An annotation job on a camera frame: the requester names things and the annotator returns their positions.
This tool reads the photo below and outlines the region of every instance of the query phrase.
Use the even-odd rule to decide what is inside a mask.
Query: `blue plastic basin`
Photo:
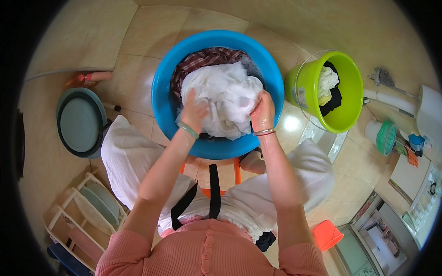
[[[155,119],[168,139],[178,127],[175,124],[177,104],[170,96],[170,79],[178,63],[190,53],[210,47],[243,50],[259,67],[267,91],[275,104],[276,126],[284,103],[284,84],[279,68],[269,52],[257,41],[243,34],[227,30],[211,30],[192,35],[175,45],[162,59],[152,82],[152,109]],[[248,134],[234,141],[197,140],[190,154],[205,159],[229,159],[251,151],[259,145],[258,138]]]

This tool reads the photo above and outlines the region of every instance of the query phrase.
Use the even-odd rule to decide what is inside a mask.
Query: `bucket label sticker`
[[[298,90],[298,95],[296,95],[296,90],[295,90],[295,88],[292,87],[292,95],[293,95],[293,98],[295,99],[296,103],[297,103],[299,106],[302,106],[302,107],[304,107],[305,109],[309,109],[309,108],[307,107],[307,102],[306,102],[306,100],[305,100],[305,88],[304,88],[304,87],[299,88],[299,90]]]

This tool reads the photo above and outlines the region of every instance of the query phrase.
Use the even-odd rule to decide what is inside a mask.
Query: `white clothing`
[[[338,74],[333,72],[330,67],[322,66],[319,73],[318,82],[318,100],[321,106],[325,105],[332,98],[330,89],[335,87],[339,82]]]
[[[110,126],[103,141],[101,157],[112,191],[129,209],[133,208],[141,181],[163,150],[142,136],[122,115]],[[308,212],[330,195],[334,185],[332,164],[311,139],[306,139],[287,156],[309,198],[305,204],[305,211]],[[170,211],[194,184],[192,178],[183,174],[178,176],[158,220],[160,234],[172,228]],[[208,218],[209,208],[210,199],[198,187],[195,198],[179,216],[179,220],[196,216]],[[276,230],[277,215],[267,174],[247,179],[228,189],[221,196],[221,210],[217,219],[227,220],[244,229],[251,235],[253,242],[263,232]]]
[[[241,62],[201,67],[184,78],[183,103],[191,88],[197,102],[209,104],[203,133],[235,140],[251,133],[250,113],[263,89],[261,81],[247,75]]]

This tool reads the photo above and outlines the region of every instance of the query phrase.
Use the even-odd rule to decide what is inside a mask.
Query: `plaid shirt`
[[[181,88],[184,78],[203,66],[235,63],[247,54],[240,50],[230,50],[222,47],[202,49],[184,58],[176,67],[170,80],[172,97],[181,103]]]

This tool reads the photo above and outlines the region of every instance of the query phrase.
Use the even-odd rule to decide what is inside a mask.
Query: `drain pipe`
[[[407,116],[414,118],[417,115],[417,103],[411,103],[401,98],[369,89],[364,89],[364,97],[375,99],[389,105],[389,107],[394,106],[399,112]]]

